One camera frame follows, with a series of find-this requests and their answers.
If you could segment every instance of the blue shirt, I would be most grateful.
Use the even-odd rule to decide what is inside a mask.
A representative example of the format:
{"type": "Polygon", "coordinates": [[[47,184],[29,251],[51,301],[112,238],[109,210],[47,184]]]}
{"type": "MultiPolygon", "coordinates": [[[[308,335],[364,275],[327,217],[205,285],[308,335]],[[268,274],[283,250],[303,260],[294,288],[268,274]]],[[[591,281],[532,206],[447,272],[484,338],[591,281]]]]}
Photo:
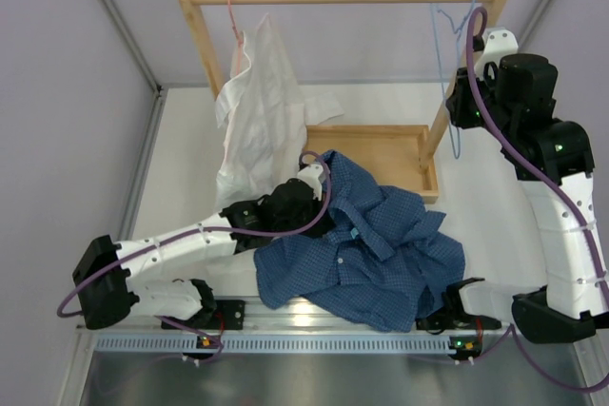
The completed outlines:
{"type": "Polygon", "coordinates": [[[326,311],[379,331],[408,332],[442,307],[462,279],[462,245],[438,231],[444,214],[420,195],[377,185],[336,151],[324,154],[336,227],[320,239],[285,237],[254,254],[263,303],[276,309],[303,296],[326,311]]]}

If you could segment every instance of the robotic arm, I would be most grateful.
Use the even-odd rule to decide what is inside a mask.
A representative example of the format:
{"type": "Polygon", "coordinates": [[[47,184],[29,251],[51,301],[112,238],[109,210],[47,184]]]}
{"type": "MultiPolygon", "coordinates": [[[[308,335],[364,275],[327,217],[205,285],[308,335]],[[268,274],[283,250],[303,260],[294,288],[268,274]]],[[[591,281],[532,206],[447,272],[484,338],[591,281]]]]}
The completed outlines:
{"type": "Polygon", "coordinates": [[[93,240],[72,274],[77,290],[82,288],[78,298],[87,328],[106,328],[127,316],[166,316],[194,327],[205,325],[216,309],[205,281],[159,278],[180,266],[267,245],[269,233],[301,233],[297,229],[311,222],[302,233],[322,236],[333,227],[329,216],[319,217],[324,178],[323,167],[311,164],[272,194],[234,203],[180,230],[139,241],[112,242],[108,235],[93,240]]]}
{"type": "MultiPolygon", "coordinates": [[[[544,173],[574,202],[585,218],[582,227],[574,211],[544,181],[522,166],[505,147],[501,153],[514,166],[522,190],[531,203],[541,235],[547,286],[528,289],[474,279],[457,284],[452,301],[466,315],[488,316],[516,323],[532,342],[574,342],[604,327],[608,307],[584,236],[589,230],[599,246],[592,203],[594,161],[585,130],[553,117],[558,71],[534,54],[518,54],[514,35],[488,29],[474,41],[482,51],[475,65],[482,101],[509,144],[544,173]]],[[[467,68],[457,72],[455,89],[446,106],[450,121],[461,128],[494,129],[483,119],[472,94],[467,68]]]]}

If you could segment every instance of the wooden tray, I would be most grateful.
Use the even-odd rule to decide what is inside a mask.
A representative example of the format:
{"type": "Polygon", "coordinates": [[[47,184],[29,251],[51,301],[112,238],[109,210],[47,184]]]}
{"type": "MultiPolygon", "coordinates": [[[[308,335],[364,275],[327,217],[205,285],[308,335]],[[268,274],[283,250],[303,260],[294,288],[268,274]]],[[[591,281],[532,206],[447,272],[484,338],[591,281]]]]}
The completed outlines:
{"type": "Polygon", "coordinates": [[[428,126],[307,126],[305,150],[340,151],[374,176],[381,185],[395,185],[421,194],[425,203],[439,196],[433,160],[424,173],[420,150],[428,126]]]}

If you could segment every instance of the wooden leg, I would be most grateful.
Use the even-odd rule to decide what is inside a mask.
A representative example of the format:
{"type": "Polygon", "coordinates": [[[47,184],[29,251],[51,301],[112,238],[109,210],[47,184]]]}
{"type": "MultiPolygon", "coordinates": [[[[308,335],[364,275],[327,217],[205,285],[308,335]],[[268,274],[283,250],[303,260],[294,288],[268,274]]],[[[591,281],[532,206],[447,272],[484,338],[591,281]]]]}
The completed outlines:
{"type": "MultiPolygon", "coordinates": [[[[491,2],[483,4],[488,11],[486,26],[493,28],[497,25],[497,21],[501,16],[501,12],[503,11],[503,7],[505,7],[506,2],[507,0],[492,0],[491,2]]],[[[465,52],[463,52],[461,58],[461,66],[463,67],[464,65],[465,52]]],[[[448,95],[452,94],[453,88],[455,87],[455,76],[453,76],[452,80],[450,81],[450,85],[448,85],[448,89],[446,91],[446,94],[448,95]]],[[[436,114],[436,119],[434,119],[434,124],[431,126],[431,130],[429,130],[427,142],[421,149],[421,157],[419,158],[419,161],[422,171],[425,171],[429,167],[429,164],[436,153],[436,149],[438,149],[438,145],[440,144],[444,133],[448,129],[448,122],[448,111],[446,111],[446,107],[442,103],[438,108],[438,113],[436,114]]]]}
{"type": "Polygon", "coordinates": [[[218,57],[216,51],[211,43],[209,37],[209,31],[207,30],[207,24],[203,17],[201,8],[192,5],[190,0],[178,0],[180,7],[184,13],[184,17],[187,20],[190,33],[192,34],[192,40],[199,51],[199,57],[201,63],[206,71],[207,80],[209,81],[209,87],[213,93],[214,99],[218,97],[222,86],[225,84],[225,79],[218,63],[218,57]]]}

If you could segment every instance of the white cloth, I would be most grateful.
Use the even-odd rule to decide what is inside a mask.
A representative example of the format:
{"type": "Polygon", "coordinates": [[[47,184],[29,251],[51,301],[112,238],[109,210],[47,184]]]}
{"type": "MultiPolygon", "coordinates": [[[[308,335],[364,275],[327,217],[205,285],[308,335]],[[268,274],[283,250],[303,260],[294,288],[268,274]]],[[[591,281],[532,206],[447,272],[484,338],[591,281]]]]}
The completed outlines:
{"type": "Polygon", "coordinates": [[[305,121],[318,124],[341,114],[332,94],[305,99],[279,32],[265,15],[253,33],[244,33],[240,72],[216,101],[218,127],[227,122],[216,210],[257,199],[294,177],[306,143],[305,121]]]}

